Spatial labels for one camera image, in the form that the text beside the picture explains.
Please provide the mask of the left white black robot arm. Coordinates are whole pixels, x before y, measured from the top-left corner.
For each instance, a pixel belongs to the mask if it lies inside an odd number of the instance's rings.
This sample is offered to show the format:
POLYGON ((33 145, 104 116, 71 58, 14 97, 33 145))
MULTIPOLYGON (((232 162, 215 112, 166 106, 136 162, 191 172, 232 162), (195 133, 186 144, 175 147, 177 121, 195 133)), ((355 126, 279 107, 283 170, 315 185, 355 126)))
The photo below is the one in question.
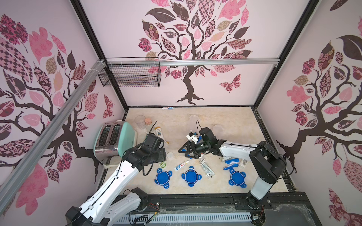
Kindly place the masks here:
POLYGON ((165 161, 164 145, 162 138, 151 133, 142 143, 124 151, 120 164, 96 193, 79 208, 71 207, 67 211, 67 225, 112 226, 127 213, 144 209, 148 195, 139 188, 119 201, 116 198, 144 167, 165 161))

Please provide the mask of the blue toothbrush case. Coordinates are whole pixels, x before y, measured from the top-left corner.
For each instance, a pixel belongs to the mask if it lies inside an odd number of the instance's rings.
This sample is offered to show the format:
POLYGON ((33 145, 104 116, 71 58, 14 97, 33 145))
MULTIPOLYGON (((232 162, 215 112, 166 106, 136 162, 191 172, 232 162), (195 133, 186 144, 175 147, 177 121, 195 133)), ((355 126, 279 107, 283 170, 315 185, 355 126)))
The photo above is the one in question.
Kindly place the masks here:
POLYGON ((223 168, 223 170, 229 170, 232 168, 236 168, 239 166, 239 163, 240 163, 239 158, 229 159, 229 160, 225 161, 226 166, 223 168))

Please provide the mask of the clear comb packet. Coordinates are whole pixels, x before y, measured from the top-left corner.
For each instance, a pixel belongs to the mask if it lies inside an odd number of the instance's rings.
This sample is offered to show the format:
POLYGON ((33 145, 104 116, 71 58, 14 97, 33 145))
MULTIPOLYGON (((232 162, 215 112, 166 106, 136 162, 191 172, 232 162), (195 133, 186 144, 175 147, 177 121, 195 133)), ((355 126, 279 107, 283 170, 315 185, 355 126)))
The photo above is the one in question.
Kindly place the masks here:
POLYGON ((211 179, 212 177, 215 176, 215 173, 212 171, 212 169, 208 166, 207 162, 205 161, 205 159, 200 160, 200 165, 204 171, 204 173, 206 174, 206 176, 211 179))

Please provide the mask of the blue lid container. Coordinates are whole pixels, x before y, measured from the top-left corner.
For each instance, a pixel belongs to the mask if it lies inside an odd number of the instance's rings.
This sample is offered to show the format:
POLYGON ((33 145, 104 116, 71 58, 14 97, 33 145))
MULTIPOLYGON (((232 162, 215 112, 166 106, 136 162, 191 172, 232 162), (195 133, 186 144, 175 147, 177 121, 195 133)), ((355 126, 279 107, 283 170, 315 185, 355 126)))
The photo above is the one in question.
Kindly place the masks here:
POLYGON ((212 129, 213 134, 218 138, 218 139, 222 139, 224 138, 225 135, 225 131, 224 128, 221 125, 215 125, 212 129))
POLYGON ((200 117, 198 115, 191 115, 189 117, 189 126, 190 127, 198 127, 199 126, 200 117))

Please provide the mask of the detached blue container lid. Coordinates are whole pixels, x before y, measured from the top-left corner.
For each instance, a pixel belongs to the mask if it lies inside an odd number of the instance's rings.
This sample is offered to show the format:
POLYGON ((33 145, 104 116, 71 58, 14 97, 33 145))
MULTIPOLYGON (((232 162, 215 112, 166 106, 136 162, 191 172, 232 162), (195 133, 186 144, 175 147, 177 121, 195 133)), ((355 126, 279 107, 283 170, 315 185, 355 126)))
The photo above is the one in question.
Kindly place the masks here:
POLYGON ((236 171, 235 169, 229 169, 230 172, 230 179, 228 181, 230 186, 239 186, 242 188, 246 188, 246 173, 236 171))

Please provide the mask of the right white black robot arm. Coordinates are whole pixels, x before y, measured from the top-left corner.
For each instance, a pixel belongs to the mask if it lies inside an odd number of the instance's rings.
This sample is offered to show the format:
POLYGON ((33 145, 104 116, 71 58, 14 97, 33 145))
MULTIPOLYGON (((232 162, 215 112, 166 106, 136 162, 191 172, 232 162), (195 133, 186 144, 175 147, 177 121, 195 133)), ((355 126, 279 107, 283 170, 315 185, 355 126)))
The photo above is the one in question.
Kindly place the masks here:
POLYGON ((250 203, 258 203, 270 191, 287 167, 286 159, 267 142, 246 145, 217 139, 208 127, 200 131, 201 140, 193 133, 187 135, 188 141, 178 150, 190 159, 199 159, 202 154, 213 154, 220 157, 233 157, 252 163, 257 179, 248 193, 250 203))

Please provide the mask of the small toothpaste tube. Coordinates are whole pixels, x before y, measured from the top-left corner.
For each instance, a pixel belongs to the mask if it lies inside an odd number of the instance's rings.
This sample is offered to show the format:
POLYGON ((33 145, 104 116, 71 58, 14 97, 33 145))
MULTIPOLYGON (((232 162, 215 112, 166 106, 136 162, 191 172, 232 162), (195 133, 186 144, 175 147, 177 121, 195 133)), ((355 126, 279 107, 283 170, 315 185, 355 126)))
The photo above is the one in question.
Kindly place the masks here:
POLYGON ((183 167, 184 167, 185 165, 187 165, 188 163, 189 163, 189 161, 184 161, 184 162, 178 164, 178 165, 174 168, 174 170, 175 170, 175 171, 179 171, 181 168, 183 168, 183 167))

